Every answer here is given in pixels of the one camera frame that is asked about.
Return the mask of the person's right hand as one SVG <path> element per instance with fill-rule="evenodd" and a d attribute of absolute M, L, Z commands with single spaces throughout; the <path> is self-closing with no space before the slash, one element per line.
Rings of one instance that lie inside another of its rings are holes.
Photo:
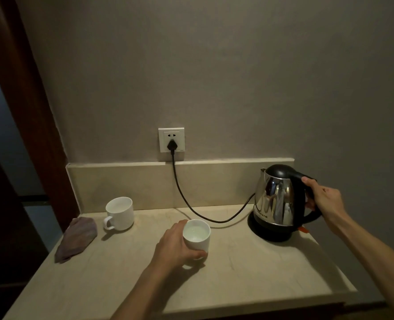
<path fill-rule="evenodd" d="M 338 189 L 321 186 L 320 193 L 313 193 L 308 197 L 306 208 L 315 211 L 318 208 L 325 222 L 334 231 L 343 222 L 349 220 L 341 193 Z"/>

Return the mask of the person's left hand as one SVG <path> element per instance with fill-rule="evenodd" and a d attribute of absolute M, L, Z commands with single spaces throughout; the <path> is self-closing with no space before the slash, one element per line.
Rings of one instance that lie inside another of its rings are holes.
<path fill-rule="evenodd" d="M 204 251 L 193 251 L 186 247 L 183 237 L 172 233 L 172 227 L 165 231 L 157 243 L 148 269 L 164 276 L 182 267 L 189 259 L 205 256 Z"/>

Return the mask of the white cup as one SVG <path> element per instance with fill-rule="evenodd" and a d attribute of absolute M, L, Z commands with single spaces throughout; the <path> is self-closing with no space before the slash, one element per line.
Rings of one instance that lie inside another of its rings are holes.
<path fill-rule="evenodd" d="M 183 224 L 183 240 L 190 250 L 204 251 L 205 256 L 193 258 L 187 264 L 202 262 L 209 254 L 209 244 L 211 238 L 211 228 L 208 223 L 200 219 L 181 220 Z"/>
<path fill-rule="evenodd" d="M 133 201 L 129 197 L 112 199 L 105 206 L 107 217 L 103 220 L 107 231 L 126 231 L 134 224 Z"/>

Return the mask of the stainless steel electric kettle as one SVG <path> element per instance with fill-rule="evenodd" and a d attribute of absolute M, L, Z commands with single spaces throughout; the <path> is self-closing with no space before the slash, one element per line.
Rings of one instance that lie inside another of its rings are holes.
<path fill-rule="evenodd" d="M 302 177 L 311 179 L 288 165 L 261 169 L 253 206 L 254 217 L 261 226 L 276 232 L 293 232 L 321 217 L 317 206 L 305 215 L 306 199 L 314 198 L 314 194 Z"/>

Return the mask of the person's right forearm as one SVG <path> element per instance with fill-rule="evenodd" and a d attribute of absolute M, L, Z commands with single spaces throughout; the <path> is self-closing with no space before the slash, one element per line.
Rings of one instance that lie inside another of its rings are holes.
<path fill-rule="evenodd" d="M 325 213 L 323 217 L 369 273 L 386 302 L 394 309 L 394 250 L 361 227 L 344 211 Z"/>

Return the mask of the person's left forearm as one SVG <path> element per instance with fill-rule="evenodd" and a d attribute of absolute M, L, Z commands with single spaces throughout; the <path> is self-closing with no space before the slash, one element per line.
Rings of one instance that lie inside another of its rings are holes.
<path fill-rule="evenodd" d="M 149 264 L 110 320 L 146 320 L 168 277 L 178 266 Z"/>

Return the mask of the black kettle base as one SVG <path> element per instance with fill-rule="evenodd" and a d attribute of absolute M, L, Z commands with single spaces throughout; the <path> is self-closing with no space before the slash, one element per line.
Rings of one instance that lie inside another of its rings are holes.
<path fill-rule="evenodd" d="M 267 224 L 265 227 L 258 223 L 257 218 L 254 213 L 251 212 L 247 217 L 247 225 L 250 230 L 261 239 L 267 242 L 273 243 L 284 243 L 289 241 L 291 238 L 296 237 L 295 233 L 301 232 L 304 234 L 309 234 L 309 230 L 303 226 L 297 230 L 290 231 L 287 227 L 281 227 L 273 224 Z"/>

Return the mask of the purple grey cloth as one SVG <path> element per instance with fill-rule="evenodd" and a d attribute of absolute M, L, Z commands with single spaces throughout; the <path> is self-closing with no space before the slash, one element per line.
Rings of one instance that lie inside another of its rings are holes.
<path fill-rule="evenodd" d="M 97 235 L 98 230 L 94 219 L 89 217 L 72 219 L 57 247 L 54 262 L 62 264 L 84 252 Z"/>

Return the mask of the white wall socket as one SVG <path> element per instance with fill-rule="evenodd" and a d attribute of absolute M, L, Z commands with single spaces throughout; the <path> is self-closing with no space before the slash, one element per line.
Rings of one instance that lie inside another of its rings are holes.
<path fill-rule="evenodd" d="M 170 152 L 168 144 L 173 140 L 176 151 L 185 152 L 185 128 L 158 128 L 159 150 L 161 153 Z"/>

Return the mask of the dark brown door frame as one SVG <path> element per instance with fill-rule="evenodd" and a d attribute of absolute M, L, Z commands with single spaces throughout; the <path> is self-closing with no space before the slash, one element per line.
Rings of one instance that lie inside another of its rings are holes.
<path fill-rule="evenodd" d="M 65 232 L 80 212 L 61 137 L 15 0 L 0 0 L 0 87 Z"/>

